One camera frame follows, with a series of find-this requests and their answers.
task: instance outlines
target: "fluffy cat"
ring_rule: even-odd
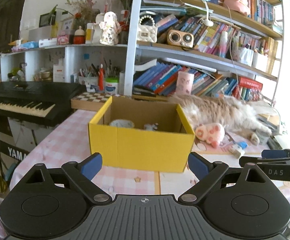
[[[236,133],[255,145],[260,142],[255,130],[272,134],[268,127],[257,120],[254,109],[248,103],[242,103],[234,97],[174,95],[169,98],[169,102],[181,105],[193,128],[200,124],[220,123],[225,131]]]

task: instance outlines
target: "cat paw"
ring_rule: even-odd
[[[252,134],[250,141],[254,145],[258,145],[260,143],[260,139],[258,138],[258,136],[256,135],[256,133],[253,133]]]

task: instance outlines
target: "blue gripper pad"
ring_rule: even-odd
[[[94,153],[80,164],[82,164],[81,173],[89,180],[92,180],[101,170],[103,158],[99,153]]]
[[[188,168],[199,179],[203,179],[210,171],[208,165],[197,158],[193,153],[188,155]]]
[[[277,159],[277,158],[287,158],[288,153],[284,150],[263,150],[262,158],[265,159]]]

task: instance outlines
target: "bookshelf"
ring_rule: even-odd
[[[144,57],[172,57],[179,60],[189,61],[192,63],[204,65],[214,68],[219,71],[230,71],[242,76],[249,77],[249,74],[265,77],[267,79],[277,81],[277,77],[270,75],[266,72],[250,67],[248,65],[233,62],[230,59],[218,57],[212,54],[203,53],[197,50],[183,50],[180,47],[170,46],[167,44],[150,43],[150,42],[137,42],[137,48],[141,49],[141,55]]]
[[[279,0],[265,0],[272,5],[280,3]],[[126,54],[126,67],[125,67],[125,84],[124,84],[124,95],[132,96],[133,89],[133,76],[134,76],[134,65],[135,62],[143,62],[145,60],[151,60],[154,58],[174,58],[177,60],[188,61],[196,63],[198,65],[207,66],[214,68],[218,71],[237,73],[240,76],[249,77],[255,79],[257,76],[266,78],[269,81],[275,82],[275,91],[272,98],[267,98],[271,103],[274,101],[274,96],[279,80],[280,71],[278,77],[252,68],[248,65],[233,62],[226,58],[221,58],[215,55],[202,53],[195,50],[186,50],[176,46],[170,46],[159,43],[149,42],[138,42],[137,41],[137,30],[138,30],[138,19],[141,6],[144,5],[156,5],[156,6],[174,6],[178,7],[183,3],[192,4],[201,8],[205,8],[204,3],[201,0],[133,0],[131,21],[129,28],[128,46]],[[231,21],[230,14],[227,8],[208,3],[209,9],[213,10],[212,15],[221,19]],[[251,19],[244,15],[231,10],[232,22],[241,27],[242,29],[248,30],[258,36],[272,37],[273,39],[283,40],[283,36],[269,27]],[[146,99],[143,96],[135,96],[134,98]],[[156,98],[155,100],[165,100],[165,98]]]
[[[144,0],[144,3],[148,3],[148,4],[154,3],[158,5],[158,4],[162,4],[162,2],[165,5],[172,5],[172,6],[179,6],[183,3],[188,3],[188,4],[198,6],[198,7],[205,8],[205,5],[201,0],[175,0],[175,3],[174,3],[174,0]],[[219,16],[227,21],[231,21],[230,13],[227,8],[218,4],[214,4],[214,3],[208,2],[207,4],[208,4],[209,9],[213,10],[213,15]],[[232,22],[234,24],[236,24],[239,27],[248,29],[254,32],[256,35],[260,35],[264,37],[269,36],[275,39],[282,38],[282,35],[280,35],[279,33],[273,31],[269,27],[251,18],[245,17],[241,13],[231,10],[231,16],[232,16]]]

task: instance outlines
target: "table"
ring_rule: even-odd
[[[90,155],[87,125],[95,114],[96,112],[92,111],[77,110],[60,124],[15,169],[10,189],[36,163],[45,163],[47,168],[59,168],[68,161],[81,162],[87,158]],[[231,135],[236,141],[244,140],[238,135]],[[250,142],[247,143],[249,146],[245,149],[246,155],[261,156],[261,151],[267,148],[267,146],[254,146]],[[232,144],[233,142],[226,137],[217,149],[198,143],[194,145],[193,151],[210,162],[219,160],[230,167],[239,167],[238,159],[228,151]],[[166,173],[103,166],[92,182],[112,198],[116,194],[174,194],[177,199],[196,184],[198,179],[187,167],[183,173]],[[274,183],[290,202],[290,182],[274,181]]]

